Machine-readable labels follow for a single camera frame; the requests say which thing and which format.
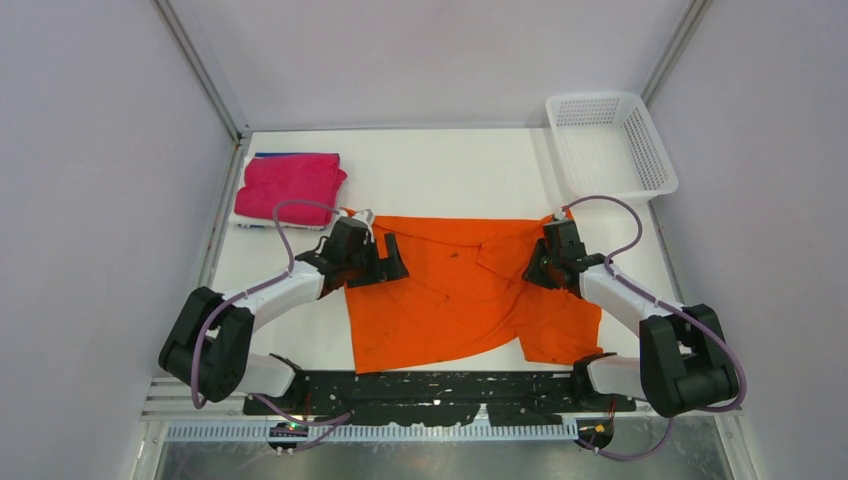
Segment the orange t shirt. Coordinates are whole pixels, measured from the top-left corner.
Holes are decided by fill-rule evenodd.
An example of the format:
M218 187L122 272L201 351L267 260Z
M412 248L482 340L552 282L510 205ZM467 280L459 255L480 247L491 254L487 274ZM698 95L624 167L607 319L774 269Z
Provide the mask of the orange t shirt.
M525 281L547 218L379 216L408 277L347 289L358 373L459 360L518 340L529 362L571 365L601 353L600 307Z

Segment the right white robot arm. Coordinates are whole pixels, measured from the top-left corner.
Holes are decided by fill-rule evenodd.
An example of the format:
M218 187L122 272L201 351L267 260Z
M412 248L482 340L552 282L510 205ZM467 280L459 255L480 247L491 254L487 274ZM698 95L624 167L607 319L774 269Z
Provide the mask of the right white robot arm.
M570 392L577 406L596 410L610 395L620 395L672 418L741 397L744 382L712 308L660 299L610 258L589 254L570 219L548 222L542 232L524 280L600 307L638 338L635 357L601 353L574 362Z

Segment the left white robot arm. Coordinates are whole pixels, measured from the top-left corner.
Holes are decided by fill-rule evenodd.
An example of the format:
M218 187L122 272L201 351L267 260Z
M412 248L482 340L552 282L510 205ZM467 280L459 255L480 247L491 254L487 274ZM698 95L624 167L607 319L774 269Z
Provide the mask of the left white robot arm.
M285 269L259 284L216 292L201 286L187 297L158 355L159 367L190 389L203 406L233 393L268 397L284 414L307 398L296 368L251 350L254 335L288 311L347 289L397 281L409 275L393 233L378 235L368 211L342 216L315 248L290 254Z

